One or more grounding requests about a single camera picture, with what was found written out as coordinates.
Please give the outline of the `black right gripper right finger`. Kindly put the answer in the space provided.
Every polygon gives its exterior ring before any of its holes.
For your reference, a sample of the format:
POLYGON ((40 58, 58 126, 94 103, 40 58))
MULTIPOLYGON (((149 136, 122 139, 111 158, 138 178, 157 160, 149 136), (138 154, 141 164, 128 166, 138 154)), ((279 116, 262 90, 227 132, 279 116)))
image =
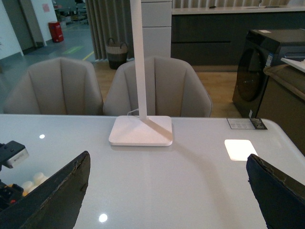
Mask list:
POLYGON ((305 186, 255 154, 246 162, 248 182, 268 229, 305 227, 305 186))

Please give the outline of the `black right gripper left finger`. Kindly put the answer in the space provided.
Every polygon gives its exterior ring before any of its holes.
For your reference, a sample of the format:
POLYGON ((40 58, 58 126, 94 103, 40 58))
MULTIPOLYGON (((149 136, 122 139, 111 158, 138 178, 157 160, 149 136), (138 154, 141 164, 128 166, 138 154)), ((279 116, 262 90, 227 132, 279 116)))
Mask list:
POLYGON ((91 158, 82 152, 44 183, 5 210, 2 229, 72 229, 88 187, 91 158))

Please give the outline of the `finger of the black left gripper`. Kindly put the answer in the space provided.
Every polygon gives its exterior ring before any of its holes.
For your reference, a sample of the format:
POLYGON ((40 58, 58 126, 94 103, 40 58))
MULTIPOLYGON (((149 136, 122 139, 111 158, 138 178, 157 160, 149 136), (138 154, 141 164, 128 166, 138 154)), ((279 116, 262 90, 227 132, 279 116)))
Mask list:
POLYGON ((23 196, 17 195, 10 187, 3 182, 0 183, 0 209, 5 210, 18 202, 23 196))

